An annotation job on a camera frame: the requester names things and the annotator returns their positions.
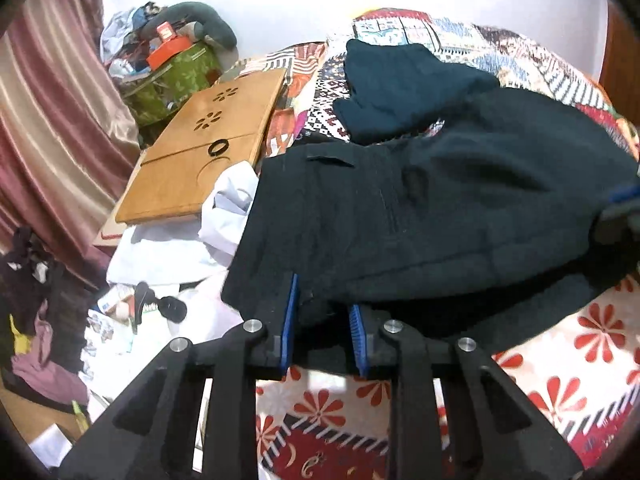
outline pile of clothes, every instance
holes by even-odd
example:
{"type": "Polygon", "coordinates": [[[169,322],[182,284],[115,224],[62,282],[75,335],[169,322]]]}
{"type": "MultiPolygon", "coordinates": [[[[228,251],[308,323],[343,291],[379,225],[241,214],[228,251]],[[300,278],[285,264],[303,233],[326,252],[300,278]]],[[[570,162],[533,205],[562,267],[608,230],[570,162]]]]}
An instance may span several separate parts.
{"type": "Polygon", "coordinates": [[[93,293],[57,262],[29,227],[0,259],[0,373],[10,390],[73,412],[88,403],[78,377],[93,293]]]}
{"type": "Polygon", "coordinates": [[[271,283],[299,274],[297,364],[354,372],[335,326],[359,303],[503,351],[637,264],[630,235],[599,244],[591,230],[637,190],[638,165],[581,111],[421,44],[351,40],[344,71],[350,97],[334,109],[352,142],[264,161],[222,292],[249,319],[271,283]]]}
{"type": "Polygon", "coordinates": [[[210,6],[183,2],[159,7],[155,2],[114,14],[100,36],[100,58],[117,85],[151,73],[146,58],[161,45],[156,28],[168,23],[192,41],[205,40],[216,49],[231,50],[236,36],[210,6]]]}

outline patchwork bedsheet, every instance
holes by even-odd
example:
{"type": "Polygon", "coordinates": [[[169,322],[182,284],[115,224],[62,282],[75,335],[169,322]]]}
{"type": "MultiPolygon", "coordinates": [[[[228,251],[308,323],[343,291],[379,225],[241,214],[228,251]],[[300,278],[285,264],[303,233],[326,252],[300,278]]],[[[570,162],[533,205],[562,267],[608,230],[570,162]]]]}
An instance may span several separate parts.
{"type": "MultiPolygon", "coordinates": [[[[514,32],[455,23],[423,12],[379,9],[334,32],[326,44],[290,47],[244,60],[233,75],[286,66],[287,105],[274,114],[264,154],[284,152],[296,137],[348,140],[333,112],[347,97],[342,63],[346,41],[422,43],[444,62],[494,73],[501,84],[526,88],[579,108],[612,142],[638,159],[634,126],[591,79],[535,41],[514,32]],[[310,107],[296,99],[313,86],[310,107]]],[[[426,132],[437,134],[441,123],[426,132]]],[[[565,437],[585,466],[593,465],[624,423],[640,391],[640,275],[627,276],[576,314],[532,340],[493,356],[565,437]]],[[[444,400],[436,381],[440,433],[449,445],[444,400]]],[[[278,478],[382,479],[388,452],[390,385],[289,369],[281,381],[256,386],[258,460],[278,478]]]]}

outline yellow cloth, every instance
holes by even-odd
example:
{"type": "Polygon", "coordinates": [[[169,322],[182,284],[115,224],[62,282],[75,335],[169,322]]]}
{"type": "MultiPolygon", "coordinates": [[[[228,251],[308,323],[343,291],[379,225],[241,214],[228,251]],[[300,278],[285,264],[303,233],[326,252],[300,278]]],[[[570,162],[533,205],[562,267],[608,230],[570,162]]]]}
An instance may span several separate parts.
{"type": "Polygon", "coordinates": [[[14,333],[14,353],[28,354],[31,351],[32,336],[24,335],[18,332],[14,325],[14,316],[9,314],[9,323],[11,323],[11,332],[14,333]]]}

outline wooden laptop tray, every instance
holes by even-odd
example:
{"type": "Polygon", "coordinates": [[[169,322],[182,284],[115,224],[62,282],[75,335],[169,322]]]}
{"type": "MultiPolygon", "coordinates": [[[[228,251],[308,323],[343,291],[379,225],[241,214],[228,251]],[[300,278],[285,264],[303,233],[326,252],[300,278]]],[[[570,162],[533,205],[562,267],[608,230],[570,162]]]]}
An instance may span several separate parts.
{"type": "Polygon", "coordinates": [[[252,73],[191,96],[147,150],[116,221],[199,213],[220,173],[242,160],[255,164],[285,72],[252,73]],[[209,147],[219,139],[228,149],[212,157],[209,147]]]}

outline wooden headboard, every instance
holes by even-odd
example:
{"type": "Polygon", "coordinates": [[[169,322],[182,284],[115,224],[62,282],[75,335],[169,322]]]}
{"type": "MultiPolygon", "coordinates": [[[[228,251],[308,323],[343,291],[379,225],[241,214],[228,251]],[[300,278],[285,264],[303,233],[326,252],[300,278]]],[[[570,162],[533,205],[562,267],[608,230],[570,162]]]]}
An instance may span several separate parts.
{"type": "Polygon", "coordinates": [[[612,4],[600,84],[616,111],[640,125],[640,40],[612,4]]]}

